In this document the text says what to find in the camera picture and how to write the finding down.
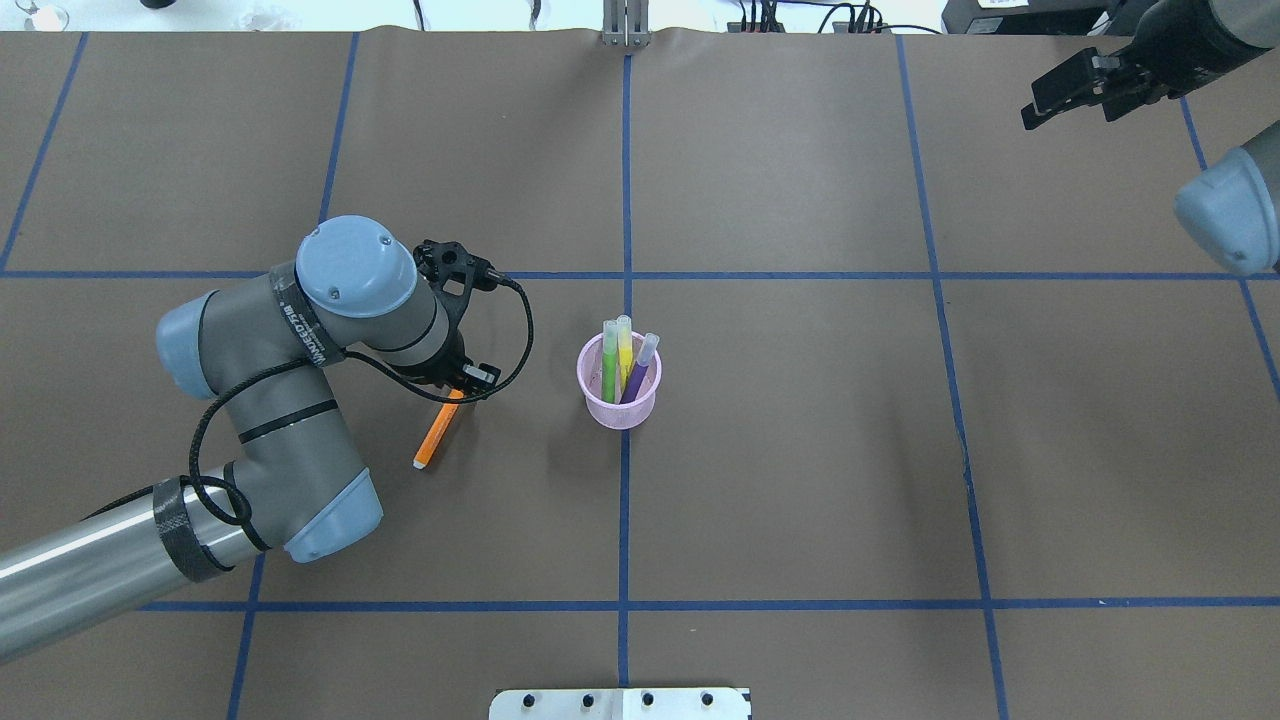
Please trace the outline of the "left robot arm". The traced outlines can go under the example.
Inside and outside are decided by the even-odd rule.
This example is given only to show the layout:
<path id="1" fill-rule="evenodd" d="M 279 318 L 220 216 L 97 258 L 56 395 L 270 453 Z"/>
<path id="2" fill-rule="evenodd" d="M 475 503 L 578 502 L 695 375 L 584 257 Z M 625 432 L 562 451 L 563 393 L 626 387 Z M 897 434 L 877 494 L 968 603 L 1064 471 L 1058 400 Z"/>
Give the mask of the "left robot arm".
<path id="1" fill-rule="evenodd" d="M 379 222 L 320 222 L 289 261 L 170 310 L 163 366 L 205 401 L 183 471 L 3 555 L 3 661 L 233 573 L 274 548 L 312 562 L 383 509 L 325 370 L 364 363 L 475 404 L 507 386 L 465 352 L 474 291 L 515 282 L 456 242 L 406 247 Z"/>

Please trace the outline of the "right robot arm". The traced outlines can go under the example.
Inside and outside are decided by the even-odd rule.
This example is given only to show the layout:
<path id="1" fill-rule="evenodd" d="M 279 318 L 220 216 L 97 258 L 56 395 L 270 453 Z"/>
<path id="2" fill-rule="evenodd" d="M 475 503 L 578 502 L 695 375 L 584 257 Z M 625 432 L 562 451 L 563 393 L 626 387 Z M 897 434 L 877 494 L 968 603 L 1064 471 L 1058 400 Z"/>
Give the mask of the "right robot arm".
<path id="1" fill-rule="evenodd" d="M 1120 120 L 1158 100 L 1183 100 L 1277 50 L 1276 1 L 1155 1 L 1124 47 L 1084 47 L 1030 83 L 1033 131 L 1078 108 Z M 1277 122 L 1225 149 L 1175 193 L 1174 215 L 1196 245 L 1235 275 L 1277 274 Z"/>

